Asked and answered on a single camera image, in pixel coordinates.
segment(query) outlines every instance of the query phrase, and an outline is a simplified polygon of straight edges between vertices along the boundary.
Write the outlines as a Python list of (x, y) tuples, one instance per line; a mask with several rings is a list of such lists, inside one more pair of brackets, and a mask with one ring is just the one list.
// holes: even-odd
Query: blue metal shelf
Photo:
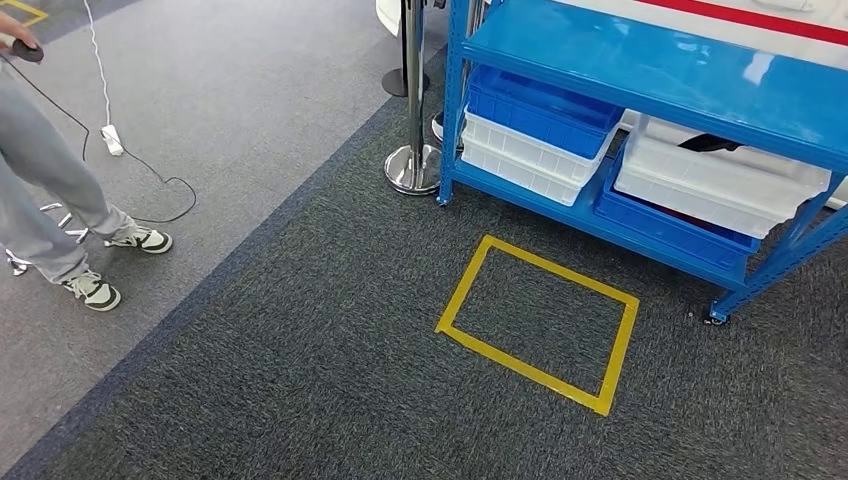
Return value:
[(684, 270), (716, 285), (731, 290), (745, 286), (746, 262), (740, 262), (733, 270), (722, 270), (699, 258), (673, 251), (647, 235), (628, 230), (595, 215), (595, 201), (604, 188), (604, 179), (613, 163), (615, 159), (611, 157), (603, 160), (598, 172), (586, 184), (571, 207), (554, 202), (460, 160), (457, 160), (454, 166), (453, 178), (489, 195), (502, 198), (610, 243)]
[[(460, 182), (686, 271), (727, 289), (713, 323), (848, 233), (848, 207), (812, 226), (848, 173), (848, 71), (557, 3), (493, 0), (473, 33), (472, 0), (452, 0), (445, 83), (439, 202)], [(614, 105), (817, 165), (834, 173), (828, 190), (806, 203), (756, 271), (732, 271), (669, 249), (595, 215), (612, 166), (607, 158), (576, 203), (566, 207), (471, 165), (459, 141), (467, 62), (491, 65)]]
[(497, 8), (461, 55), (848, 172), (848, 72), (551, 0)]

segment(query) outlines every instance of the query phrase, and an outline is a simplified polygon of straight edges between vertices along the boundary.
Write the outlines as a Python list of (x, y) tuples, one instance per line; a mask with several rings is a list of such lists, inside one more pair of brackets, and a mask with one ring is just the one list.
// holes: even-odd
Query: yellow floor marking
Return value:
[(3, 5), (9, 5), (9, 6), (15, 7), (19, 10), (23, 10), (23, 11), (31, 14), (33, 16), (33, 18), (24, 22), (25, 27), (30, 27), (32, 25), (35, 25), (36, 23), (47, 18), (46, 12), (42, 12), (41, 10), (39, 10), (39, 9), (33, 7), (33, 6), (27, 5), (26, 3), (23, 3), (19, 0), (0, 0), (0, 7), (2, 7)]
[[(471, 284), (474, 278), (480, 273), (480, 268), (486, 259), (489, 250), (496, 248), (502, 252), (508, 253), (516, 258), (524, 260), (532, 265), (535, 265), (543, 270), (551, 272), (560, 277), (571, 280), (575, 283), (590, 288), (602, 295), (610, 297), (624, 304), (624, 314), (622, 315), (621, 323), (618, 327), (618, 332), (613, 342), (612, 350), (610, 351), (609, 360), (607, 363), (606, 372), (604, 373), (603, 381), (601, 382), (600, 393), (595, 396), (591, 393), (580, 390), (579, 388), (570, 385), (558, 378), (555, 378), (532, 365), (528, 365), (521, 360), (509, 355), (506, 352), (488, 345), (465, 332), (462, 332), (453, 326), (454, 320), (465, 301), (465, 297), (471, 290)], [(510, 370), (519, 373), (534, 382), (544, 385), (551, 390), (574, 400), (575, 402), (591, 408), (600, 415), (609, 415), (612, 407), (615, 388), (618, 385), (618, 378), (621, 375), (621, 366), (624, 363), (624, 355), (627, 352), (627, 345), (630, 342), (630, 335), (633, 332), (633, 324), (636, 322), (636, 313), (639, 310), (639, 299), (622, 292), (609, 285), (601, 283), (597, 280), (581, 275), (573, 270), (569, 270), (561, 265), (545, 260), (538, 255), (534, 255), (526, 250), (522, 250), (514, 245), (510, 245), (502, 240), (498, 240), (491, 235), (485, 235), (471, 257), (471, 262), (465, 269), (459, 285), (456, 287), (453, 296), (448, 302), (442, 318), (439, 319), (436, 325), (437, 333), (444, 333), (453, 338), (466, 348), (483, 355), (484, 357), (497, 362)]]

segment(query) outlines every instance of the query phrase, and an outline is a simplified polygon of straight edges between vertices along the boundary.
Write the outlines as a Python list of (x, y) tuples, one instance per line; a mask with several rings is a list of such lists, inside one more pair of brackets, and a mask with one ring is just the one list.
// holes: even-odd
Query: sneaker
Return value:
[(130, 234), (121, 240), (106, 242), (107, 247), (132, 247), (145, 253), (165, 253), (174, 246), (171, 236), (147, 227), (135, 227)]
[(97, 312), (108, 312), (121, 303), (121, 294), (115, 287), (91, 270), (62, 283), (62, 286), (82, 300), (86, 307)]
[(441, 142), (445, 136), (445, 129), (443, 125), (445, 124), (445, 112), (439, 112), (435, 117), (433, 117), (432, 128), (433, 135), (439, 139)]

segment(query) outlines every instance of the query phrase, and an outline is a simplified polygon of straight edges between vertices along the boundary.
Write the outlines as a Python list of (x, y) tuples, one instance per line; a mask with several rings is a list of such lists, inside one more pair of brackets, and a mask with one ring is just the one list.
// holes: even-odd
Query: shelf board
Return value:
[(552, 0), (504, 3), (463, 43), (462, 55), (848, 172), (848, 71)]
[(614, 161), (615, 159), (611, 157), (604, 159), (598, 171), (586, 184), (571, 207), (554, 202), (461, 160), (455, 162), (451, 177), (459, 183), (683, 270), (716, 285), (730, 290), (745, 287), (745, 262), (740, 262), (737, 268), (732, 271), (722, 270), (692, 255), (671, 249), (647, 235), (629, 230), (615, 222), (595, 215), (595, 200), (603, 189), (604, 179)]

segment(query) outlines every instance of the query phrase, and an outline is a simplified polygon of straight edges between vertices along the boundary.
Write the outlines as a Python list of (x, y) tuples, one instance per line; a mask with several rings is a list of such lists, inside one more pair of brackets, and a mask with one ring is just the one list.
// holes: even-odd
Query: handheld controller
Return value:
[(0, 41), (12, 46), (12, 55), (27, 62), (38, 63), (44, 59), (44, 50), (41, 46), (29, 48), (21, 39), (3, 33), (0, 33)]
[(12, 53), (27, 62), (38, 63), (44, 60), (44, 50), (41, 49), (41, 46), (29, 48), (20, 38), (16, 38), (12, 42)]

